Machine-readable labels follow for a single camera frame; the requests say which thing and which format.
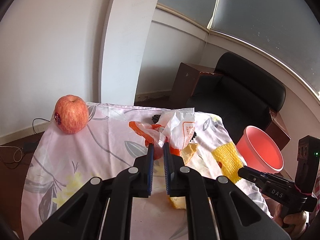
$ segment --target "white cable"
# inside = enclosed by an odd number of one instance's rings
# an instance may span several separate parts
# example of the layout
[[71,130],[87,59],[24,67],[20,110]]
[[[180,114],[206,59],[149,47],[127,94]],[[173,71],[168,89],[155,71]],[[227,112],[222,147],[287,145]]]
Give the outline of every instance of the white cable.
[[[19,163],[19,162],[22,160],[22,158],[23,158],[23,152],[22,152],[22,149],[20,149],[19,147],[16,147],[16,146],[0,146],[0,147],[3,147],[3,148],[5,148],[5,147],[8,147],[8,148],[16,148],[17,150],[16,150],[16,151],[14,152],[14,154],[13,154],[13,160],[14,160],[14,162],[16,162],[16,163]],[[15,156],[16,156],[17,151],[20,151],[20,152],[21,152],[21,158],[20,158],[18,161],[16,161],[16,159],[15,159]]]

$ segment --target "red checkered fabric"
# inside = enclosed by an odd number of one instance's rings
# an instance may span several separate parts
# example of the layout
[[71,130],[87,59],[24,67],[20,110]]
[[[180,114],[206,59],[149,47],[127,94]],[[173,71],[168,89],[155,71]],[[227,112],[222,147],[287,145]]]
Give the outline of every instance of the red checkered fabric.
[[318,176],[317,176],[317,179],[316,179],[315,194],[316,194],[316,197],[318,199],[318,203],[317,203],[317,206],[316,206],[316,214],[317,214],[318,211],[320,210],[320,171],[318,172]]

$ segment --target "pink tablecloth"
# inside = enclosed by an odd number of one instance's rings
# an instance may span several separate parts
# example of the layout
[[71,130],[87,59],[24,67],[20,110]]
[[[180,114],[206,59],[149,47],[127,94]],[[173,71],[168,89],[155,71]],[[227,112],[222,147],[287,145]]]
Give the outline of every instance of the pink tablecloth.
[[[128,122],[152,123],[151,117],[162,111],[137,106],[87,105],[90,121],[79,133],[66,135],[53,121],[42,136],[22,196],[21,223],[26,240],[91,177],[115,177],[132,166],[136,157],[146,154],[144,138],[131,130]],[[221,118],[214,114],[196,113],[196,133],[193,141],[199,147],[188,166],[215,179],[221,170],[211,152],[231,139]],[[241,179],[237,186],[269,214],[255,185]],[[151,197],[133,200],[131,239],[188,239],[186,211],[173,209],[166,195],[162,159],[154,163]]]

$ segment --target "plastic bag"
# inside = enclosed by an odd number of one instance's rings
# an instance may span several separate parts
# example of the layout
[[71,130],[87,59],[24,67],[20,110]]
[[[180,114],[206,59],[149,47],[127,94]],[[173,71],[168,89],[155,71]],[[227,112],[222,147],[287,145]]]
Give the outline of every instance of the plastic bag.
[[140,136],[145,138],[145,145],[150,143],[155,146],[154,159],[162,157],[162,147],[169,142],[172,154],[180,155],[195,132],[194,108],[163,111],[156,124],[129,122],[129,126]]

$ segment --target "sofa backrest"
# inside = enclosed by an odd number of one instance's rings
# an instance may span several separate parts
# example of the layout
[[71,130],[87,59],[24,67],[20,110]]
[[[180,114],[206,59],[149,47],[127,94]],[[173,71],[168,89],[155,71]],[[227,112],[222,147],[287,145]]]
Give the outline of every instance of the sofa backrest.
[[243,85],[275,111],[282,108],[286,95],[284,85],[251,61],[233,52],[226,52],[218,60],[215,72]]

